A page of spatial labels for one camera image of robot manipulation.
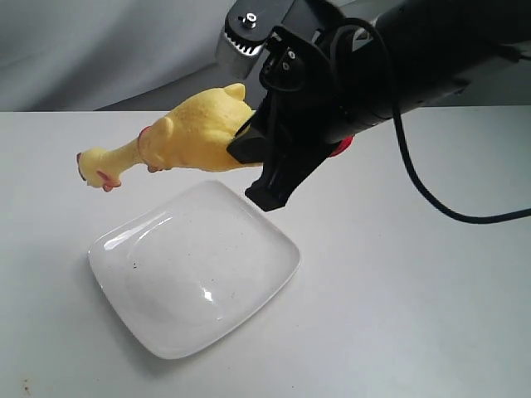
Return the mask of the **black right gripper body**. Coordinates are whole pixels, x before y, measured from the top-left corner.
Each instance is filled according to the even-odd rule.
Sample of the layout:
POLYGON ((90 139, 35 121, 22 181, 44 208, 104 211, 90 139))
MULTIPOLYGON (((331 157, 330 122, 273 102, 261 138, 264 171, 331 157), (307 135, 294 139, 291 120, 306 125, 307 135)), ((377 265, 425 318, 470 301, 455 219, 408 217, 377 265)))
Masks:
POLYGON ((219 36, 216 58, 237 79, 256 63, 267 94, 236 138, 264 140, 312 133, 339 141, 373 126, 373 112, 348 87, 352 52, 373 41, 373 22, 346 17, 328 1, 236 1, 219 36))

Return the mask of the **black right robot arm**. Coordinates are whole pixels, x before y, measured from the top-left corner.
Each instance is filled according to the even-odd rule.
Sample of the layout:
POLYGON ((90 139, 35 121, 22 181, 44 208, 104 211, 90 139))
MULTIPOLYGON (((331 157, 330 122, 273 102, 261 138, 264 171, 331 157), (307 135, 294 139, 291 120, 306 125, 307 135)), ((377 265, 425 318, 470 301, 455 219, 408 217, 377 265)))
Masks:
POLYGON ((283 207, 344 139, 529 52, 527 1, 403 1, 370 22, 328 1, 235 2, 217 61, 238 79, 261 63, 266 90, 228 148, 263 165, 246 196, 283 207))

